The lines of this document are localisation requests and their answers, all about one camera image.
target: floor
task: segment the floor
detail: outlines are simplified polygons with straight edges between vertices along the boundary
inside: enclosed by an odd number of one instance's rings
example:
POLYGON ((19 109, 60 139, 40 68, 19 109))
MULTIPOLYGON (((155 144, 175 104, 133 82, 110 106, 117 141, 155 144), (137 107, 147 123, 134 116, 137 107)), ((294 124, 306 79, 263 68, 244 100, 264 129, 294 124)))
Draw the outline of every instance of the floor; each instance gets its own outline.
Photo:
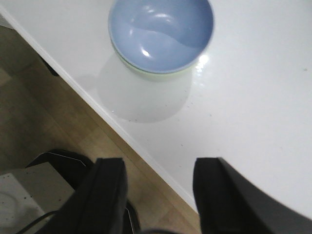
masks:
POLYGON ((14 30, 0 26, 0 171, 53 148, 93 161, 122 157, 142 228, 200 233, 196 212, 14 30))

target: cable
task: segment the cable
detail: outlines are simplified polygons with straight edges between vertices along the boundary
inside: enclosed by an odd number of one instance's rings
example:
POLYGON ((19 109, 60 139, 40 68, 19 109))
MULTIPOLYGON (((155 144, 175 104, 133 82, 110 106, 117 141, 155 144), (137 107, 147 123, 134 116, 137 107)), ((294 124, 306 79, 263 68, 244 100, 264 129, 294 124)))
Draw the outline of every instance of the cable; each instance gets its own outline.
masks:
POLYGON ((16 234, 22 234, 22 233, 28 231, 33 226, 35 226, 37 223, 39 223, 41 220, 45 219, 46 217, 49 217, 50 215, 54 215, 56 212, 57 211, 50 211, 50 212, 44 214, 43 216, 41 216, 41 217, 35 219, 34 221, 32 221, 30 224, 28 224, 26 227, 24 227, 22 230, 20 230, 16 234))
POLYGON ((146 229, 143 231, 139 231, 136 234, 180 234, 180 233, 175 233, 164 229, 146 229))

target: blue bowl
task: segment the blue bowl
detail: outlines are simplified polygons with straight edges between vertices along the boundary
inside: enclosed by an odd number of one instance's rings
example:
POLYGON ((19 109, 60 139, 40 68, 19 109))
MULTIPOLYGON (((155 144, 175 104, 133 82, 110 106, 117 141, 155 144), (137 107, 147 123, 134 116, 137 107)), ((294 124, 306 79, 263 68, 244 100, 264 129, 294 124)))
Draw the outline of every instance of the blue bowl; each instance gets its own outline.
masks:
POLYGON ((212 30, 207 0, 116 0, 109 15, 117 52, 152 73, 177 72, 191 65, 212 30))

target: bowl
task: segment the bowl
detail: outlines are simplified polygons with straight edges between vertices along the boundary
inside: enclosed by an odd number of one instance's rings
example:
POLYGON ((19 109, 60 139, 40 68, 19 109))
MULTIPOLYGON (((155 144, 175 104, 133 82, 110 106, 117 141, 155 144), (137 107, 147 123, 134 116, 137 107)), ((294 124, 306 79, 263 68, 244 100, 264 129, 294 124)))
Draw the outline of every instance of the bowl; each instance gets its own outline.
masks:
POLYGON ((134 67, 172 73, 190 66, 213 31, 206 0, 116 0, 108 28, 116 51, 134 67))

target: white table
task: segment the white table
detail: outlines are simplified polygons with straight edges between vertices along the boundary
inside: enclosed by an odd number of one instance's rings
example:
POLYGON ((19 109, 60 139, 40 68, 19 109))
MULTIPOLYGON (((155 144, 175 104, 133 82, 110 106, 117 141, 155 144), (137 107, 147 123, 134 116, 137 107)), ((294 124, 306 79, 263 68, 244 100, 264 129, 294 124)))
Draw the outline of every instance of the white table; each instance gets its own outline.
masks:
POLYGON ((165 78, 119 60, 112 0, 0 0, 0 12, 193 208, 196 157, 223 157, 312 218, 312 1, 210 3, 208 49, 165 78))

